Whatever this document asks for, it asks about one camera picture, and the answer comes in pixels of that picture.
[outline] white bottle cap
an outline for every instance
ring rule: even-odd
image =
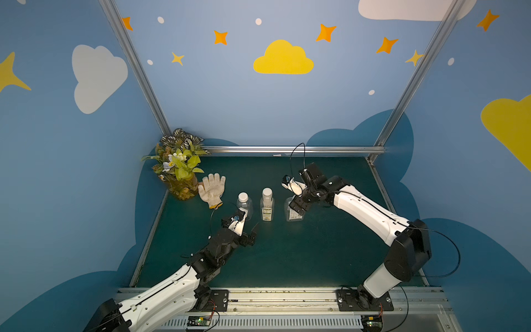
[[[245,193],[245,192],[239,193],[238,201],[240,201],[242,203],[245,203],[245,202],[247,202],[248,199],[249,199],[249,196],[247,195],[247,193]]]
[[[271,188],[264,188],[264,190],[262,190],[262,196],[265,198],[271,198],[271,196],[273,196],[273,191]]]

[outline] yellow star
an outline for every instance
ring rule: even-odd
[[[424,54],[418,54],[417,50],[415,50],[415,54],[413,55],[413,57],[406,62],[413,62],[413,65],[416,67],[418,59],[420,59],[423,56]]]
[[[391,53],[391,47],[393,47],[393,45],[398,41],[398,39],[395,39],[395,40],[389,40],[387,39],[386,37],[383,37],[383,43],[382,43],[382,47],[380,47],[376,53],[379,53],[379,52],[387,52],[388,54]]]
[[[181,59],[184,57],[184,55],[176,56],[175,53],[173,53],[173,52],[172,52],[172,54],[173,54],[173,61],[172,61],[172,63],[173,63],[173,62],[179,62],[179,63],[181,64],[181,66],[182,66],[183,63],[181,62]]]
[[[321,33],[315,41],[326,40],[327,42],[330,42],[330,38],[332,38],[332,32],[335,28],[336,27],[327,28],[321,24]]]
[[[131,18],[122,18],[122,21],[124,21],[124,25],[127,30],[133,31],[133,28],[131,28]]]
[[[214,33],[216,34],[216,41],[214,42],[214,44],[222,43],[227,45],[227,41],[225,40],[225,38],[227,38],[228,32],[214,31]]]
[[[487,13],[487,16],[485,16],[483,21],[481,21],[477,26],[478,27],[483,27],[483,30],[487,31],[489,29],[489,26],[491,25],[491,23],[495,19],[497,19],[498,17],[500,17],[500,16],[499,15],[492,15],[491,10],[489,9],[489,12]]]
[[[13,73],[13,62],[15,61],[15,52],[11,52],[4,60],[0,63],[0,92],[10,85],[21,87],[26,90],[31,90],[24,82],[19,80],[18,77]]]

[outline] red wire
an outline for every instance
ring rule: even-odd
[[[208,319],[208,320],[211,320],[212,316],[214,316],[214,310],[216,309],[216,303],[214,302],[214,300],[208,300],[208,302],[212,303],[212,313],[210,314],[210,317]]]

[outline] flower pot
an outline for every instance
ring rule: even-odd
[[[184,180],[164,181],[168,191],[178,200],[185,201],[198,194],[198,178],[195,173]]]

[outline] yellow cloud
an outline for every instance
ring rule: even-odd
[[[491,101],[483,108],[481,121],[531,171],[531,95],[521,101]]]
[[[313,61],[306,57],[302,47],[276,40],[267,47],[264,56],[254,61],[253,67],[261,74],[308,74]]]

